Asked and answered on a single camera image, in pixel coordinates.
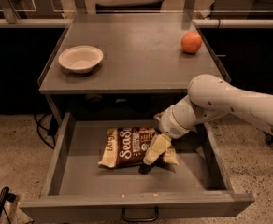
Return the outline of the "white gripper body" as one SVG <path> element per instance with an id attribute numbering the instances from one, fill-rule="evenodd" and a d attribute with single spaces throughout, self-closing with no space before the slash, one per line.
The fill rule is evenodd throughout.
<path id="1" fill-rule="evenodd" d="M 183 128 L 174 117 L 174 106 L 165 110 L 159 119 L 159 131 L 168 135 L 171 139 L 180 139 L 190 132 L 190 129 Z"/>

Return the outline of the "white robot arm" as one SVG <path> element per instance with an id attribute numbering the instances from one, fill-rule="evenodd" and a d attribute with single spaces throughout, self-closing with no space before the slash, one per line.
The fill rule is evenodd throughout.
<path id="1" fill-rule="evenodd" d="M 153 164 L 198 124 L 232 114 L 273 135 L 273 95 L 245 91 L 213 75 L 194 77 L 188 94 L 156 116 L 159 133 L 151 140 L 143 162 Z"/>

